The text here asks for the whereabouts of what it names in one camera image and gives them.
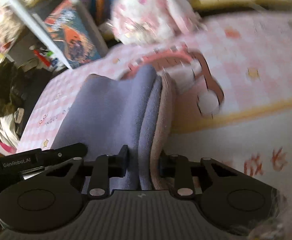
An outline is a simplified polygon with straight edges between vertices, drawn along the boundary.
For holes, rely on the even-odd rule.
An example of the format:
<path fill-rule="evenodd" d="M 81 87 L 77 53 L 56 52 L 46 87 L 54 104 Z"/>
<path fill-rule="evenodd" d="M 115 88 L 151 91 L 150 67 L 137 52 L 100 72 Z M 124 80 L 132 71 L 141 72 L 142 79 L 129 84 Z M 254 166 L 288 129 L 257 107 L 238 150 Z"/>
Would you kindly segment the brown and purple sweater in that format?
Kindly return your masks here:
<path fill-rule="evenodd" d="M 153 66 L 139 69 L 127 80 L 90 74 L 83 82 L 51 148 L 83 143 L 86 161 L 100 155 L 118 154 L 123 145 L 130 151 L 124 178 L 112 178 L 111 190 L 152 189 L 150 163 L 152 149 L 161 151 L 170 132 L 170 114 L 175 82 Z"/>

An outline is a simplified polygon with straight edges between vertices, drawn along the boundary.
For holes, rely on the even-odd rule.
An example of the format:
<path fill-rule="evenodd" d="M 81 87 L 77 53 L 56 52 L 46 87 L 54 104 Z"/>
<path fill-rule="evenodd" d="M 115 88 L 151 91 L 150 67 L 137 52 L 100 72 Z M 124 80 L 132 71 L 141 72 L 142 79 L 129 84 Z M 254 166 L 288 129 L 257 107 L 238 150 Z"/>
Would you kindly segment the pink checkered desk mat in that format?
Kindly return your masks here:
<path fill-rule="evenodd" d="M 146 64 L 175 82 L 165 150 L 210 157 L 281 190 L 292 202 L 292 12 L 206 18 L 206 31 L 113 47 L 103 59 L 54 77 L 27 122 L 18 152 L 48 149 L 89 75 L 133 77 Z"/>

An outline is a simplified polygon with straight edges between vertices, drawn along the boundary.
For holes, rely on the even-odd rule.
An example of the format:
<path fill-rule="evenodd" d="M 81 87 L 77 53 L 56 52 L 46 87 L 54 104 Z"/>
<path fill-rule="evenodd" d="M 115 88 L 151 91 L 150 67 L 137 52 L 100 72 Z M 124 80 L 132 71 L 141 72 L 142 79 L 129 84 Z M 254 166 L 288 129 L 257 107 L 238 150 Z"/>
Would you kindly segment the Harry Potter book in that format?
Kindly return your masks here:
<path fill-rule="evenodd" d="M 105 57 L 108 52 L 98 27 L 80 0 L 63 0 L 44 23 L 73 69 Z"/>

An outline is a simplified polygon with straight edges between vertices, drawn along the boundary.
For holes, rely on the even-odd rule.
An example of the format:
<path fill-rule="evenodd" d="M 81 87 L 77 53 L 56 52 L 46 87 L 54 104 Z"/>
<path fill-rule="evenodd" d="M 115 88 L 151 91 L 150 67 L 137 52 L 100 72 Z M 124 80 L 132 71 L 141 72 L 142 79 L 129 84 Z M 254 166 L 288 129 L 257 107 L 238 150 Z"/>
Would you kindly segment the pink white plush bunny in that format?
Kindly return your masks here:
<path fill-rule="evenodd" d="M 151 44 L 201 27 L 201 17 L 187 0 L 114 0 L 110 25 L 123 44 Z"/>

